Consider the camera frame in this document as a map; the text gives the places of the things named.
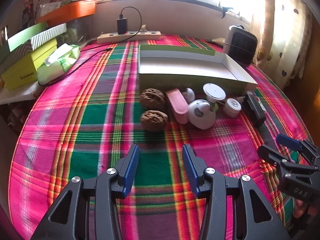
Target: white lid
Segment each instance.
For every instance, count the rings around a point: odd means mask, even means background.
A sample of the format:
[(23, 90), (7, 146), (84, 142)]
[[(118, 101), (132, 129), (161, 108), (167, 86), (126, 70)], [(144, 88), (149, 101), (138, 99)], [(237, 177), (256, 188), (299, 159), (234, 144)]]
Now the white lid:
[(226, 98), (226, 93), (224, 90), (215, 84), (204, 84), (203, 91), (209, 98), (212, 98), (213, 100), (223, 100)]

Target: white cap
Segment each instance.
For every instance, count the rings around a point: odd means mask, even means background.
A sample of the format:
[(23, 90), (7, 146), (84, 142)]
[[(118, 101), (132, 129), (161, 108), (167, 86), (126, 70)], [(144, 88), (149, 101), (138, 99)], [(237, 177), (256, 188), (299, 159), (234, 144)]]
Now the white cap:
[(224, 92), (224, 90), (215, 84), (204, 84), (203, 92), (206, 94), (207, 100), (211, 103), (215, 103), (216, 101), (220, 101), (226, 98), (226, 93)]
[(223, 106), (223, 112), (232, 118), (236, 118), (240, 111), (241, 105), (234, 98), (228, 98)]

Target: black cable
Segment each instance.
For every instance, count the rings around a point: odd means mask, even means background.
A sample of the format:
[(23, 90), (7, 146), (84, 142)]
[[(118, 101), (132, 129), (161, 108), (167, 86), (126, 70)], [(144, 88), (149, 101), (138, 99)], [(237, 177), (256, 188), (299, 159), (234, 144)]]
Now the black cable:
[[(135, 35), (137, 35), (139, 33), (139, 31), (141, 30), (142, 28), (142, 16), (141, 16), (141, 13), (139, 12), (139, 10), (135, 7), (132, 7), (132, 6), (127, 6), (127, 7), (124, 7), (121, 12), (120, 12), (120, 15), (122, 15), (122, 11), (126, 8), (133, 8), (135, 10), (137, 10), (137, 12), (139, 13), (140, 15), (140, 28), (139, 30), (137, 31), (137, 33)], [(123, 41), (118, 41), (118, 42), (113, 42), (113, 43), (109, 43), (109, 44), (104, 44), (104, 45), (100, 45), (100, 46), (96, 46), (96, 47), (93, 47), (93, 48), (89, 48), (89, 49), (83, 49), (81, 50), (81, 52), (83, 51), (88, 51), (88, 50), (91, 50), (91, 49), (95, 49), (95, 48), (100, 48), (100, 47), (103, 47), (103, 46), (109, 46), (109, 45), (114, 45), (114, 44), (118, 44), (118, 43), (121, 43), (121, 42), (124, 42), (124, 41), (127, 41), (129, 39), (131, 39), (132, 37), (134, 37), (135, 35), (129, 37), (129, 38), (126, 38), (124, 39)], [(88, 60), (90, 60), (91, 58), (93, 58), (95, 55), (97, 55), (98, 53), (100, 52), (103, 52), (103, 51), (108, 51), (108, 50), (111, 50), (112, 48), (107, 48), (107, 49), (103, 49), (103, 50), (100, 50), (98, 52), (96, 52), (95, 54), (91, 55), (89, 58), (87, 58), (84, 62), (82, 62), (78, 67), (76, 67), (74, 70), (72, 70), (70, 73), (66, 74), (66, 75), (63, 75), (61, 78), (56, 78), (55, 80), (53, 80), (51, 83), (47, 83), (47, 84), (44, 84), (44, 85), (41, 85), (39, 82), (38, 84), (42, 87), (50, 87), (52, 85), (55, 85), (57, 83), (59, 83), (60, 81), (64, 80), (65, 78), (67, 78), (68, 76), (70, 76), (72, 73), (74, 73), (76, 70), (78, 70), (84, 63), (86, 63)]]
[[(132, 6), (127, 6), (127, 7), (124, 7), (124, 8), (121, 10), (120, 15), (122, 15), (122, 11), (123, 11), (124, 9), (126, 9), (126, 8), (133, 8), (133, 9), (137, 10), (137, 12), (138, 12), (139, 15), (140, 15), (140, 28), (139, 28), (139, 30), (137, 31), (137, 33), (135, 34), (135, 35), (137, 35), (137, 34), (139, 33), (139, 31), (141, 30), (141, 28), (142, 28), (142, 16), (141, 16), (141, 13), (140, 13), (140, 11), (139, 11), (137, 8), (132, 7)], [(113, 43), (109, 43), (109, 44), (105, 44), (105, 45), (95, 46), (95, 47), (90, 48), (90, 49), (95, 49), (95, 48), (100, 48), (100, 47), (103, 47), (103, 46), (118, 44), (118, 43), (121, 43), (121, 42), (124, 42), (124, 41), (127, 41), (127, 40), (131, 39), (131, 38), (134, 37), (135, 35), (130, 36), (129, 38), (124, 39), (123, 41), (118, 41), (118, 42), (113, 42)]]
[(248, 52), (248, 53), (250, 53), (250, 54), (255, 54), (255, 51), (248, 51), (248, 50), (246, 50), (246, 49), (244, 49), (244, 48), (241, 48), (241, 47), (238, 47), (238, 46), (236, 46), (236, 45), (232, 45), (232, 44), (229, 44), (229, 43), (223, 43), (223, 44), (226, 44), (226, 45), (229, 45), (229, 46), (231, 46), (231, 47), (235, 47), (235, 48), (238, 48), (238, 49), (242, 49), (242, 50), (244, 50), (245, 52)]
[(103, 50), (100, 50), (98, 52), (96, 52), (95, 54), (91, 55), (89, 58), (87, 58), (84, 62), (82, 62), (78, 67), (76, 67), (74, 70), (72, 70), (70, 73), (66, 74), (66, 75), (63, 75), (61, 78), (56, 78), (55, 81), (53, 81), (52, 83), (47, 83), (47, 84), (44, 84), (44, 85), (41, 85), (39, 82), (39, 85), (42, 86), (42, 87), (50, 87), (52, 85), (55, 85), (57, 83), (59, 83), (60, 81), (64, 80), (65, 78), (67, 78), (68, 76), (70, 76), (72, 73), (74, 73), (76, 70), (78, 70), (84, 63), (86, 63), (88, 60), (92, 59), (95, 55), (97, 55), (98, 53), (100, 52), (103, 52), (103, 51), (108, 51), (108, 50), (111, 50), (112, 48), (107, 48), (107, 49), (103, 49)]

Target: cardboard box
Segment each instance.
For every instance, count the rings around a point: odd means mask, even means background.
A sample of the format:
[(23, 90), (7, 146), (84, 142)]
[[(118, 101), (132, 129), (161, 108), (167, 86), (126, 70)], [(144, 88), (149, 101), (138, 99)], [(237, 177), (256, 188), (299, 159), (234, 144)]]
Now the cardboard box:
[(14, 90), (24, 84), (36, 81), (37, 69), (56, 49), (57, 40), (53, 38), (9, 67), (1, 75), (7, 90)]
[(258, 85), (224, 53), (170, 45), (139, 46), (139, 83), (140, 92), (189, 87), (195, 93), (203, 93), (204, 84), (214, 83), (227, 95), (244, 95)]
[(50, 27), (56, 26), (68, 21), (95, 14), (96, 2), (95, 1), (76, 1), (60, 8), (57, 8), (46, 15), (39, 17), (36, 22), (47, 22)]
[(40, 32), (43, 32), (47, 28), (46, 23), (39, 23), (33, 25), (25, 30), (18, 32), (14, 36), (10, 37), (2, 47), (0, 47), (0, 62), (4, 60), (6, 56), (9, 55), (14, 49), (20, 46), (22, 43), (25, 43), (31, 37), (37, 35)]
[(66, 31), (67, 25), (63, 23), (31, 37), (26, 42), (18, 46), (14, 51), (9, 53), (9, 55), (3, 60), (3, 62), (0, 63), (0, 75), (28, 53), (34, 51), (41, 45), (45, 44), (47, 41), (57, 37), (62, 33), (65, 33)]

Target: metal screw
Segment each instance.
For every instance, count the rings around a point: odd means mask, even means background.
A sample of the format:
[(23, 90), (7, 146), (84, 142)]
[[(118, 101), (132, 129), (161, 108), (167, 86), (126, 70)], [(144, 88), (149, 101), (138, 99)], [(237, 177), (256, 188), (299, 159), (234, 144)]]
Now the metal screw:
[(107, 173), (108, 173), (108, 174), (115, 174), (116, 171), (117, 171), (117, 170), (116, 170), (115, 168), (107, 169)]
[(80, 179), (80, 177), (79, 176), (75, 176), (75, 177), (73, 177), (72, 179), (71, 179), (71, 181), (73, 182), (73, 183), (77, 183), (77, 182), (79, 182), (81, 179)]
[(214, 168), (206, 168), (205, 172), (208, 174), (214, 174), (216, 172), (216, 170)]
[(250, 181), (251, 178), (250, 178), (249, 175), (242, 175), (241, 179), (242, 179), (243, 181)]

